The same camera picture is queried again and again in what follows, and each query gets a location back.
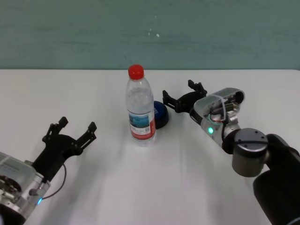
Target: red bottle cap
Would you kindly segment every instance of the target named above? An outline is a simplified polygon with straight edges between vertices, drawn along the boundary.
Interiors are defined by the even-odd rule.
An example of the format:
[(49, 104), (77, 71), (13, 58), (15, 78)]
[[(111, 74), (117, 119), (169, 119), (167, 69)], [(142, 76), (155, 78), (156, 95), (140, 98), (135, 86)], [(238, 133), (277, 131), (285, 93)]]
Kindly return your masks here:
[(138, 64), (132, 65), (128, 69), (128, 74), (131, 80), (140, 80), (144, 77), (144, 68)]

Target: metal cylinder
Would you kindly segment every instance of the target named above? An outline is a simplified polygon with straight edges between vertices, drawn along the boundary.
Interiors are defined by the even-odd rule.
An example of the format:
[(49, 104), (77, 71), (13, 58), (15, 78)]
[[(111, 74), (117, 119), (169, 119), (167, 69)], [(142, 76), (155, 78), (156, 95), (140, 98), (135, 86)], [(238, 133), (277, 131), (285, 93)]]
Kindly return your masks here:
[(267, 136), (252, 128), (241, 129), (234, 137), (232, 167), (236, 173), (244, 177), (255, 177), (263, 169), (267, 152)]

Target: blue object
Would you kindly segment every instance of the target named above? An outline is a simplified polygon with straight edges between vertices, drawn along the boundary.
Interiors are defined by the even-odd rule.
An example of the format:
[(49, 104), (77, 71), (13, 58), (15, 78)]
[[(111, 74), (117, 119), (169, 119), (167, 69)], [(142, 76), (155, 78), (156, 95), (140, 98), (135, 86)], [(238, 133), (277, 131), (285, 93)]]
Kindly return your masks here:
[(169, 113), (166, 106), (161, 102), (154, 101), (154, 113), (156, 129), (164, 127), (169, 121)]

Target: robotic arm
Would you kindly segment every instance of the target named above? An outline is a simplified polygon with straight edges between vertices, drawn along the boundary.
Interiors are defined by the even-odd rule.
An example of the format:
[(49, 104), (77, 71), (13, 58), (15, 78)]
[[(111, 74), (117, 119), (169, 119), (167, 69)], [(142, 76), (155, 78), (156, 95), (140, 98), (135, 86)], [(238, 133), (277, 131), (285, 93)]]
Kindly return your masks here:
[(237, 114), (244, 92), (225, 88), (206, 96), (201, 83), (188, 81), (190, 92), (178, 100), (163, 91), (163, 102), (177, 113), (187, 112), (227, 154), (232, 168), (244, 177), (259, 175), (254, 194), (273, 225), (300, 225), (300, 157), (278, 135), (265, 135), (252, 128), (241, 129)]
[(67, 125), (62, 117), (43, 138), (46, 147), (31, 163), (0, 152), (0, 216), (4, 225), (22, 225), (43, 199), (50, 182), (71, 156), (79, 156), (96, 139), (94, 122), (77, 140), (59, 132)]

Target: bottle label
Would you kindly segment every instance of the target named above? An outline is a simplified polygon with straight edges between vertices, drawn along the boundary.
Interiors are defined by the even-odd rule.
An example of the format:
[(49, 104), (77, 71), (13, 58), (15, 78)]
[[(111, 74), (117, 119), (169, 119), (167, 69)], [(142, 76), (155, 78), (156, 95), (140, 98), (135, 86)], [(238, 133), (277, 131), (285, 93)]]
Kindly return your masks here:
[(154, 111), (146, 114), (129, 112), (131, 134), (139, 140), (146, 140), (155, 134)]

